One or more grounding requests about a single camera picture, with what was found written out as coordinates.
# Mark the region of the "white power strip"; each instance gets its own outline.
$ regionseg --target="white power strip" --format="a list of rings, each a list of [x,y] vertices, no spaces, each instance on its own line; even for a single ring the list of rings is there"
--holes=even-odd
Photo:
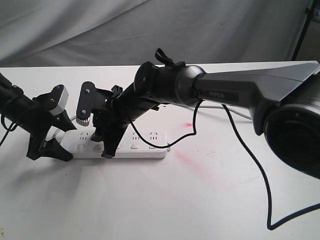
[[[73,155],[73,159],[102,159],[103,142],[91,141],[94,130],[69,130],[60,142],[61,146]],[[162,130],[142,131],[141,135],[158,146],[165,146],[167,134]],[[167,149],[154,148],[144,143],[134,130],[127,130],[116,150],[115,159],[163,159]]]

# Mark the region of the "electrical outlet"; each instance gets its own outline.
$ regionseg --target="electrical outlet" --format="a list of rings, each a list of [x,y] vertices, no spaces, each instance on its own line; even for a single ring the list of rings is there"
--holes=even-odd
[[[91,141],[94,130],[69,130],[60,142],[61,146],[73,155],[74,159],[102,159],[103,142]],[[141,131],[146,140],[165,146],[168,144],[167,134],[162,130]],[[128,129],[119,143],[115,159],[163,159],[167,149],[154,148],[144,143],[134,130]]]

